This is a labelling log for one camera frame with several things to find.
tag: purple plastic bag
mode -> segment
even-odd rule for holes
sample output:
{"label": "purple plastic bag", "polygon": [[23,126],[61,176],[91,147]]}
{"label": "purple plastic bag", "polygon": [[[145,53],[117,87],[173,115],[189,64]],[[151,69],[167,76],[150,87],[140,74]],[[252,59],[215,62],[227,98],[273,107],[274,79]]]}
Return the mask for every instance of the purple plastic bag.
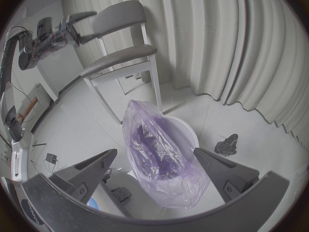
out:
{"label": "purple plastic bag", "polygon": [[152,103],[133,100],[122,130],[129,163],[149,196],[163,207],[194,207],[208,177],[182,132],[167,123]]}

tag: gray chair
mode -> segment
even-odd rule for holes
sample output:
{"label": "gray chair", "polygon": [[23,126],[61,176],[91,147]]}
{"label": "gray chair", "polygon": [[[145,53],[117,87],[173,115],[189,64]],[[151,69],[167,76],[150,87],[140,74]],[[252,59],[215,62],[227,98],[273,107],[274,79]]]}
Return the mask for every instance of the gray chair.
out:
{"label": "gray chair", "polygon": [[[157,97],[158,108],[162,112],[159,79],[155,60],[155,53],[157,52],[157,49],[151,45],[148,45],[145,22],[145,11],[142,4],[138,1],[125,1],[114,4],[98,13],[92,21],[93,32],[100,34],[98,36],[98,39],[100,40],[104,56],[92,63],[87,68],[85,68],[80,75],[84,78],[85,82],[87,83],[93,94],[98,98],[100,103],[118,125],[121,124],[120,119],[116,116],[114,111],[107,104],[106,100],[103,98],[102,94],[98,91],[98,88],[96,86],[110,80],[118,79],[120,77],[149,70],[152,85],[154,87]],[[132,46],[122,49],[120,51],[107,54],[102,37],[109,33],[137,24],[141,24],[144,44]],[[125,63],[130,60],[142,57],[147,57],[148,61],[129,65],[117,70],[114,70],[113,68],[113,66],[116,64]],[[107,68],[110,69],[110,72],[99,75],[97,74]]]}

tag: plastic bag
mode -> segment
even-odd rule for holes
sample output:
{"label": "plastic bag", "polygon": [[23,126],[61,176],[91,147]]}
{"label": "plastic bag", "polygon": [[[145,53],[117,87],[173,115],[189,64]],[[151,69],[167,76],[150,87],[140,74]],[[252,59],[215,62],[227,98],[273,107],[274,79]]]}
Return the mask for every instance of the plastic bag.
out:
{"label": "plastic bag", "polygon": [[130,100],[123,117],[129,163],[142,188],[163,207],[192,208],[208,177],[182,132],[150,102]]}

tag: white tile floor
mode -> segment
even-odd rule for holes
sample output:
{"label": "white tile floor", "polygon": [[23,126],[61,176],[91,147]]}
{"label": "white tile floor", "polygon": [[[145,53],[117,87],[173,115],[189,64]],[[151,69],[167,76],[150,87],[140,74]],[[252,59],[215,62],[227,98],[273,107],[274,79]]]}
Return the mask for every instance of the white tile floor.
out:
{"label": "white tile floor", "polygon": [[[130,99],[156,104],[151,83],[142,83],[133,77],[122,78],[120,82],[127,92],[125,96],[114,81],[98,87],[119,118],[122,118]],[[295,193],[301,186],[300,179],[304,179],[304,175],[307,174],[309,154],[301,147],[297,138],[286,134],[282,126],[277,128],[274,123],[268,124],[258,111],[244,110],[240,103],[223,106],[220,101],[213,100],[209,95],[195,95],[189,87],[174,90],[171,83],[161,84],[160,89],[164,113],[187,122],[198,136],[201,148],[213,152],[218,141],[237,133],[237,153],[228,159],[259,170],[260,177],[273,170],[290,180],[289,189],[280,203],[281,211],[275,211],[271,217],[273,222],[278,220],[293,202]],[[224,204],[212,183],[199,204],[191,210],[161,208],[143,193],[139,184],[126,175],[131,168],[126,158],[122,126],[111,119],[83,79],[61,95],[60,102],[38,126],[34,140],[37,140],[38,144],[47,143],[45,147],[35,147],[32,156],[37,169],[46,175],[49,174],[43,164],[46,153],[57,155],[61,168],[107,149],[118,149],[112,167],[122,169],[111,176],[108,185],[110,188],[121,185],[130,191],[133,190],[133,196],[126,209],[135,218],[183,217]],[[30,166],[30,171],[31,174],[36,174],[33,166]]]}

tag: beige curtain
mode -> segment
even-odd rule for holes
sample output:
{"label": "beige curtain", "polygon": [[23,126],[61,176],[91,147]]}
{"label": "beige curtain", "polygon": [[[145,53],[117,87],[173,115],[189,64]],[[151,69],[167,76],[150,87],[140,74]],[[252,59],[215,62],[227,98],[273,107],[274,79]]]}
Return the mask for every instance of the beige curtain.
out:
{"label": "beige curtain", "polygon": [[[66,16],[122,1],[62,0],[62,7]],[[145,8],[149,44],[158,49],[160,82],[191,86],[223,104],[239,101],[268,122],[284,124],[309,146],[308,38],[284,0],[138,1]],[[91,34],[91,19],[76,29]],[[134,26],[103,40],[111,53],[140,44],[142,35]],[[98,40],[76,52],[83,67],[103,56]]]}

